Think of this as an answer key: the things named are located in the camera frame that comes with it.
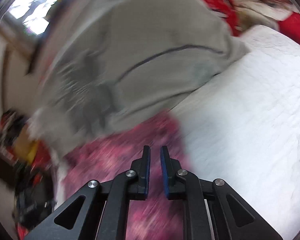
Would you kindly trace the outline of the red plush toy pile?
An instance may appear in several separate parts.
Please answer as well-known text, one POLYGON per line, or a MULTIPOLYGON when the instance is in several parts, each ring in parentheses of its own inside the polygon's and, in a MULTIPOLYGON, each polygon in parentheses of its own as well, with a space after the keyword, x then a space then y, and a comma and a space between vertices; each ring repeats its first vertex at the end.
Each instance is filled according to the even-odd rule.
POLYGON ((14 191, 12 218, 18 239, 53 211, 50 152, 41 140, 30 139, 27 117, 13 109, 0 120, 0 179, 14 191))

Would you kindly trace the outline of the white quilted bed cover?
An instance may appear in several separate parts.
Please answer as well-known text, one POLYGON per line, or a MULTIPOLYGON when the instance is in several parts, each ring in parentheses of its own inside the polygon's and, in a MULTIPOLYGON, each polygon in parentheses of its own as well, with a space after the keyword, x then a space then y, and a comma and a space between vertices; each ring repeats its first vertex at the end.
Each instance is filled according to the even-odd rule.
POLYGON ((248 53, 172 109, 191 171, 224 179, 283 239, 300 231, 300 45, 257 25, 248 53))

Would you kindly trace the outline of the window with bars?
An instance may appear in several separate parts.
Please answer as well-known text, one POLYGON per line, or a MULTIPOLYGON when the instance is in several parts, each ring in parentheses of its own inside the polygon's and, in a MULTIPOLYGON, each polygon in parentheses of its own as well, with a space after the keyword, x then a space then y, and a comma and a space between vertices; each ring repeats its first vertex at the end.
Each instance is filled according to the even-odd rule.
POLYGON ((49 25, 48 13, 60 0, 15 0, 7 17, 30 35, 41 35, 49 25))

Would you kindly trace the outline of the purple pink floral garment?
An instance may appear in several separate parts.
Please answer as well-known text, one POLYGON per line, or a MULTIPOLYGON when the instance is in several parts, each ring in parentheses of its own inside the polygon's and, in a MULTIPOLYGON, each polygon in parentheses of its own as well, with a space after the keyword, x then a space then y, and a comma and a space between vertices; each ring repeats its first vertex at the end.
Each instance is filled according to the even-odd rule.
POLYGON ((170 157, 182 167, 189 163, 184 154, 179 121, 161 112, 131 130, 96 139, 75 148, 63 157, 66 174, 59 181, 58 201, 64 202, 91 179, 112 180, 130 168, 142 155, 145 145, 151 148, 149 194, 146 201, 131 201, 127 239, 183 239, 182 203, 164 195, 160 149, 167 146, 170 157))

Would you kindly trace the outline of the red patterned bedding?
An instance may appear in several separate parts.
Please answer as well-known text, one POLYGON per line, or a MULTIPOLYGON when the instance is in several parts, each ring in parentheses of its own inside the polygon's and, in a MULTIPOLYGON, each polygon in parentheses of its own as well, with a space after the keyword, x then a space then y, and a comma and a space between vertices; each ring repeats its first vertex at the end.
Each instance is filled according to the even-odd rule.
POLYGON ((300 12, 290 0, 203 0, 238 36, 255 25, 274 29, 300 45, 300 12))

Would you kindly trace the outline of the grey floral embroidered pillow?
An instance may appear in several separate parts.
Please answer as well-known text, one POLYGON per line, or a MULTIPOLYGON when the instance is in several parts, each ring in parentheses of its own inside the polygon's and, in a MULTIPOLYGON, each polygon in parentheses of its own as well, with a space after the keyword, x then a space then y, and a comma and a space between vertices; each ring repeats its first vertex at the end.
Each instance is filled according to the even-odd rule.
POLYGON ((82 0, 54 26, 29 134, 58 154, 176 106, 247 53, 202 0, 82 0))

